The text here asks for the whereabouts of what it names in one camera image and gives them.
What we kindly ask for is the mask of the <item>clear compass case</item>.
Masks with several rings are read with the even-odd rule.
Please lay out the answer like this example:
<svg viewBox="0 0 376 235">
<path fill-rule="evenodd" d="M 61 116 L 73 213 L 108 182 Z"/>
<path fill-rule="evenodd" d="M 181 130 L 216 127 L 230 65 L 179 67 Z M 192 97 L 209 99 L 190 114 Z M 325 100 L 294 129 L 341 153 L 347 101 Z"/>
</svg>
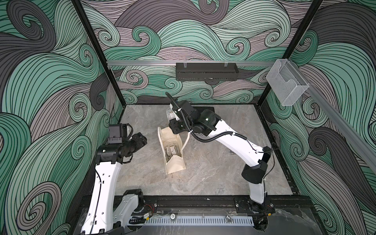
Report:
<svg viewBox="0 0 376 235">
<path fill-rule="evenodd" d="M 175 112 L 171 108 L 167 108 L 166 115 L 167 115 L 168 121 L 176 119 Z"/>
</svg>

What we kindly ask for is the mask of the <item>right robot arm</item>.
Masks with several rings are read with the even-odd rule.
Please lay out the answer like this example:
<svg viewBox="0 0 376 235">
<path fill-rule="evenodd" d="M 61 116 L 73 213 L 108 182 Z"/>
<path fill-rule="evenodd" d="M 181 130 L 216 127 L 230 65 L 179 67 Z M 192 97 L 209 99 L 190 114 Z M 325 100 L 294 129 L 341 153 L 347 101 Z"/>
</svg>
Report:
<svg viewBox="0 0 376 235">
<path fill-rule="evenodd" d="M 201 143 L 218 141 L 244 162 L 241 173 L 248 182 L 250 199 L 263 204 L 266 198 L 264 179 L 273 149 L 260 147 L 231 128 L 212 107 L 194 107 L 188 101 L 172 99 L 167 110 L 169 128 L 173 134 L 188 132 Z"/>
</svg>

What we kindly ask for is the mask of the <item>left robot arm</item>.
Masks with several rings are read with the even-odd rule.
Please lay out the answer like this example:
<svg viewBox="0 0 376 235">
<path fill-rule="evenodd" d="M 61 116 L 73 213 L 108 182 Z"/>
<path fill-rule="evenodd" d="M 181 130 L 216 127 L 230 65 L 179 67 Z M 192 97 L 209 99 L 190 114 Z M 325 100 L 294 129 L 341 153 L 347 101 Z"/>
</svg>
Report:
<svg viewBox="0 0 376 235">
<path fill-rule="evenodd" d="M 97 149 L 95 157 L 95 184 L 90 206 L 81 235 L 125 235 L 125 228 L 134 211 L 144 206 L 140 189 L 128 190 L 120 204 L 114 208 L 116 184 L 124 158 L 132 159 L 133 154 L 147 144 L 147 138 L 140 132 L 124 141 L 110 138 L 107 145 Z"/>
</svg>

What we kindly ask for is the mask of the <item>green label compass case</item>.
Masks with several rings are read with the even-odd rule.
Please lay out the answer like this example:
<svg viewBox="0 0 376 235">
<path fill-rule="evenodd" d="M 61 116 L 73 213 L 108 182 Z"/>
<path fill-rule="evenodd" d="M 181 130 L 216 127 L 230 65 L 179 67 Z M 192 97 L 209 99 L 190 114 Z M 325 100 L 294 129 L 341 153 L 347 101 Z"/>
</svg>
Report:
<svg viewBox="0 0 376 235">
<path fill-rule="evenodd" d="M 166 161 L 169 162 L 173 156 L 180 155 L 180 148 L 178 145 L 169 145 L 166 147 L 165 153 Z"/>
</svg>

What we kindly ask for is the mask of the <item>cream canvas tote bag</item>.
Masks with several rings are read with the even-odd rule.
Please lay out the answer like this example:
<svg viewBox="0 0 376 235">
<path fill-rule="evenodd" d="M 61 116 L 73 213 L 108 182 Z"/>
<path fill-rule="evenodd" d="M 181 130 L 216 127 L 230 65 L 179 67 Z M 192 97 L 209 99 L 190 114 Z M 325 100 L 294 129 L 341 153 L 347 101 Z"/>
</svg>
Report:
<svg viewBox="0 0 376 235">
<path fill-rule="evenodd" d="M 183 150 L 190 137 L 183 143 L 179 134 L 174 134 L 170 127 L 158 127 L 157 134 L 163 152 L 166 174 L 172 174 L 186 169 Z"/>
</svg>

